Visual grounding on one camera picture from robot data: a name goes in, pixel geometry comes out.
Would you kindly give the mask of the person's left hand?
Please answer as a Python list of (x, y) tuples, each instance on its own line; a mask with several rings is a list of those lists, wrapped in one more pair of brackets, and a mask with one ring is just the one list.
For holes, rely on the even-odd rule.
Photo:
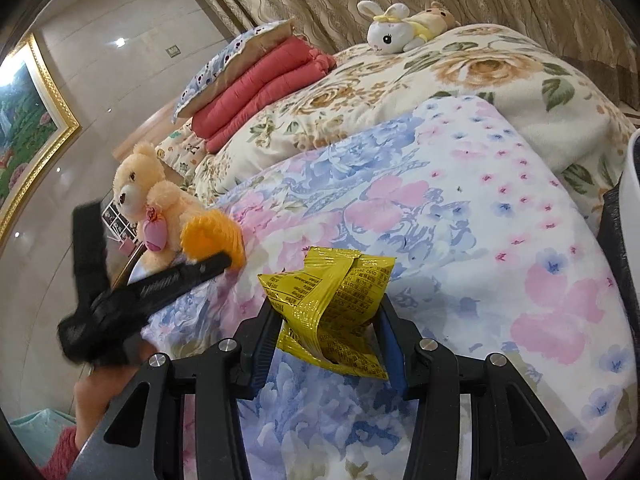
[(122, 393), (140, 366), (101, 366), (74, 387), (76, 436), (80, 451), (102, 420), (111, 400)]

